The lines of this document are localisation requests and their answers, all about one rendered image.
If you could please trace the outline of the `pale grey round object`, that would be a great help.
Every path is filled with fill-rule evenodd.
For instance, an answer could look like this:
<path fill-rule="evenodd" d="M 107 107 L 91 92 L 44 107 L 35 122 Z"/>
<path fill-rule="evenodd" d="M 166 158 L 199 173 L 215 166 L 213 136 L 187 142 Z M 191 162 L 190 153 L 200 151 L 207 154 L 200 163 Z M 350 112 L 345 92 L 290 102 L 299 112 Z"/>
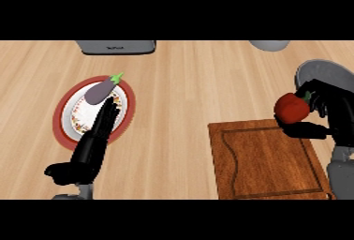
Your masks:
<path fill-rule="evenodd" d="M 252 40 L 250 44 L 265 52 L 277 52 L 281 51 L 287 45 L 289 40 Z"/>

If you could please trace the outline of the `brown wooden cutting board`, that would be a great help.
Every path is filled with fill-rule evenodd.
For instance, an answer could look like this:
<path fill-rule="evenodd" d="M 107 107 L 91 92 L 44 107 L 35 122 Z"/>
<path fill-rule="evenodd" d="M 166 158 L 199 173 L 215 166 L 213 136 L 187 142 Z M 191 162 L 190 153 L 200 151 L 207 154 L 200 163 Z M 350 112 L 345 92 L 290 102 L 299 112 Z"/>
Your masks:
<path fill-rule="evenodd" d="M 221 200 L 331 200 L 311 142 L 284 135 L 272 119 L 209 124 Z"/>

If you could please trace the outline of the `grey appliance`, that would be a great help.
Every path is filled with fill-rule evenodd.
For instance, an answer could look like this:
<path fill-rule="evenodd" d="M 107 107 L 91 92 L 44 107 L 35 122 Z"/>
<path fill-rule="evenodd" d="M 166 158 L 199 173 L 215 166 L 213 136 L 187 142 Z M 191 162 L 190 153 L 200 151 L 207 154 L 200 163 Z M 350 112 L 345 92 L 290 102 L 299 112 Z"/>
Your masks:
<path fill-rule="evenodd" d="M 154 40 L 78 40 L 76 45 L 86 55 L 147 54 L 156 49 Z"/>

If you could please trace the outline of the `red round placemat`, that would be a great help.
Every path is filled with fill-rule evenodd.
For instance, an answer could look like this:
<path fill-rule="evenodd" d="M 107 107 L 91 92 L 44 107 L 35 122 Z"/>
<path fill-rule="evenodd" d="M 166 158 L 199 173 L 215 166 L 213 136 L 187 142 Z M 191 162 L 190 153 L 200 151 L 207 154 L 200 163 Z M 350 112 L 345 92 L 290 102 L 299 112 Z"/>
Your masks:
<path fill-rule="evenodd" d="M 75 132 L 70 124 L 73 106 L 89 87 L 98 82 L 101 82 L 106 78 L 107 76 L 101 75 L 97 77 L 91 77 L 82 82 L 79 82 L 66 92 L 60 101 L 55 104 L 53 114 L 53 134 L 58 144 L 69 150 L 75 149 L 78 140 L 81 138 L 81 135 Z M 114 91 L 117 90 L 120 90 L 125 95 L 126 107 L 125 110 L 120 111 L 122 117 L 119 123 L 114 124 L 114 129 L 112 130 L 112 134 L 107 140 L 109 143 L 112 143 L 123 134 L 132 120 L 135 111 L 135 96 L 132 89 L 125 81 L 119 82 Z"/>

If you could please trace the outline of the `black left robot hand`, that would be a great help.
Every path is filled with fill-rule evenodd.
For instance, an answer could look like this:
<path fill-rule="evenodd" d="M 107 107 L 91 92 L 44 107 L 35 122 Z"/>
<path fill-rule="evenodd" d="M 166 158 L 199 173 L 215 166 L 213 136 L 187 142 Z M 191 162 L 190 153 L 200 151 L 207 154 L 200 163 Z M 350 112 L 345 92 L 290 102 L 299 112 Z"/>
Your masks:
<path fill-rule="evenodd" d="M 94 125 L 76 143 L 70 161 L 51 164 L 44 171 L 44 174 L 53 177 L 54 183 L 60 186 L 88 185 L 98 175 L 107 139 L 120 112 L 116 106 L 112 97 L 104 100 Z"/>

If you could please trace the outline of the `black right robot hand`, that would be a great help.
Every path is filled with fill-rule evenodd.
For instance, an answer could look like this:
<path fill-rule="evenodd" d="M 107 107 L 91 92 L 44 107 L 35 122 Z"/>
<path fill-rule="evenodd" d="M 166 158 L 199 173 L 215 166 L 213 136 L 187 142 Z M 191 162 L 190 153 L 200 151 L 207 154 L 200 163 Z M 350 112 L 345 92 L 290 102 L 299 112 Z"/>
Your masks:
<path fill-rule="evenodd" d="M 284 124 L 275 117 L 283 133 L 291 138 L 324 140 L 331 136 L 337 146 L 354 147 L 354 93 L 331 84 L 312 79 L 305 82 L 293 93 L 299 98 L 309 92 L 309 113 L 318 112 L 319 118 L 327 117 L 324 127 L 309 122 Z"/>

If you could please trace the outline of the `purple eggplant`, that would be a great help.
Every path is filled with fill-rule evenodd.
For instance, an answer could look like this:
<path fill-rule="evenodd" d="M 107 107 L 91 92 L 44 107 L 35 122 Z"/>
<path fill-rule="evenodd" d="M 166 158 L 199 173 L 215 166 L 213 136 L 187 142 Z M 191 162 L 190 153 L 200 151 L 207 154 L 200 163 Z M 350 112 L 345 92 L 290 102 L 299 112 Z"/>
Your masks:
<path fill-rule="evenodd" d="M 109 96 L 114 86 L 119 84 L 122 73 L 110 75 L 103 82 L 95 84 L 85 92 L 83 98 L 89 105 L 97 105 Z"/>

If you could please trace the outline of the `white patterned plate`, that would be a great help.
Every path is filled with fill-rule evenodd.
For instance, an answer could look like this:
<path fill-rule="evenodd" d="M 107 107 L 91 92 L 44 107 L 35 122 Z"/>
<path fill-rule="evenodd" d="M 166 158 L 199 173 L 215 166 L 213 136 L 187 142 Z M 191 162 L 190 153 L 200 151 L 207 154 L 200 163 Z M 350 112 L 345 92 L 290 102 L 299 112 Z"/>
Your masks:
<path fill-rule="evenodd" d="M 83 95 L 88 89 L 97 85 L 97 82 L 88 83 L 82 86 L 69 97 L 61 110 L 60 125 L 66 136 L 78 141 L 83 132 L 91 129 L 97 113 L 103 103 L 91 105 L 86 103 Z M 116 116 L 114 125 L 112 131 L 116 131 L 122 124 L 122 119 L 128 109 L 128 99 L 122 88 L 116 85 L 109 96 L 113 98 L 113 102 L 117 104 L 116 108 L 120 110 Z"/>

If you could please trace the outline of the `grey pan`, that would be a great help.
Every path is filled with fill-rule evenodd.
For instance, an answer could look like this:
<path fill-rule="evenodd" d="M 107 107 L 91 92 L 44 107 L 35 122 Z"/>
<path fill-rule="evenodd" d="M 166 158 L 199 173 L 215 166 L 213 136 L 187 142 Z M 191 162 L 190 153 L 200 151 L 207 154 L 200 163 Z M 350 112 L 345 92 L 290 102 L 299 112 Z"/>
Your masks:
<path fill-rule="evenodd" d="M 354 93 L 354 72 L 337 63 L 321 59 L 306 60 L 297 66 L 294 86 L 300 87 L 312 79 Z"/>

